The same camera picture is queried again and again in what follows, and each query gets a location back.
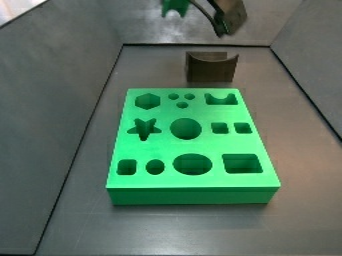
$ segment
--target gray table surface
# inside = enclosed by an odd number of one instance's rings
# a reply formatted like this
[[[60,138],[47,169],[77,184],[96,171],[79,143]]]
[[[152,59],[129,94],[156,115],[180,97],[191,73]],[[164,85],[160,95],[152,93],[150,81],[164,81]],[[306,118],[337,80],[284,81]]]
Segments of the gray table surface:
[[[272,50],[342,138],[342,1],[304,1]]]
[[[104,189],[128,88],[186,87],[186,51],[240,54],[242,90],[282,188],[267,205],[111,205]],[[268,48],[125,46],[37,255],[342,254],[342,147]]]
[[[120,53],[88,1],[48,1],[0,29],[0,254],[36,250]]]

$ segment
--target gray wall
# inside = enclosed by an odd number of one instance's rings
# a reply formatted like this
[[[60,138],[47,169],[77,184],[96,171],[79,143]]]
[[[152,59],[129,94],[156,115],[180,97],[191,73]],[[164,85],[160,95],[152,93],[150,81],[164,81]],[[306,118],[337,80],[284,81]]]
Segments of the gray wall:
[[[206,0],[198,0],[214,9]],[[111,0],[108,17],[124,43],[230,44],[270,46],[302,0],[244,0],[248,19],[234,36],[216,37],[208,20],[190,6],[182,19],[175,11],[162,18],[159,0]]]
[[[272,50],[342,137],[342,1],[306,0]]]
[[[36,249],[121,49],[100,2],[48,1],[0,30],[0,253]]]

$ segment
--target arch-shaped block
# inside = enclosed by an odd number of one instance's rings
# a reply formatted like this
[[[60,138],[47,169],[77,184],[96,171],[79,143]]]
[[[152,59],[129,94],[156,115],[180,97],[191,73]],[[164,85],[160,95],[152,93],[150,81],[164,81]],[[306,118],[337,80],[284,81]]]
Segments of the arch-shaped block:
[[[227,58],[226,52],[187,52],[188,82],[231,82],[239,55]]]

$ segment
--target hexagonal hole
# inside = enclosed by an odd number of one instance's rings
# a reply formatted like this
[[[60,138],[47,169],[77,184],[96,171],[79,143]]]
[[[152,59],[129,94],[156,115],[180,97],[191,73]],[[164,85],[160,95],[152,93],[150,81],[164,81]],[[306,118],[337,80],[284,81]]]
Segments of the hexagonal hole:
[[[155,108],[160,106],[160,97],[151,93],[146,93],[136,97],[135,106],[146,110]]]

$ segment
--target rectangular hole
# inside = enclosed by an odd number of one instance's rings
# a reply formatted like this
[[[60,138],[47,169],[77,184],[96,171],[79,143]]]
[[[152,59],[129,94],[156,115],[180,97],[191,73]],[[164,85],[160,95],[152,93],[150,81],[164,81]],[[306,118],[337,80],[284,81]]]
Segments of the rectangular hole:
[[[117,164],[117,171],[119,175],[133,175],[136,172],[136,160],[125,159],[120,160]]]
[[[248,123],[235,123],[235,131],[240,134],[248,134],[251,133],[251,126]]]
[[[228,127],[226,123],[211,123],[211,130],[215,134],[227,134]]]
[[[262,173],[258,156],[254,154],[224,154],[222,155],[227,173]]]

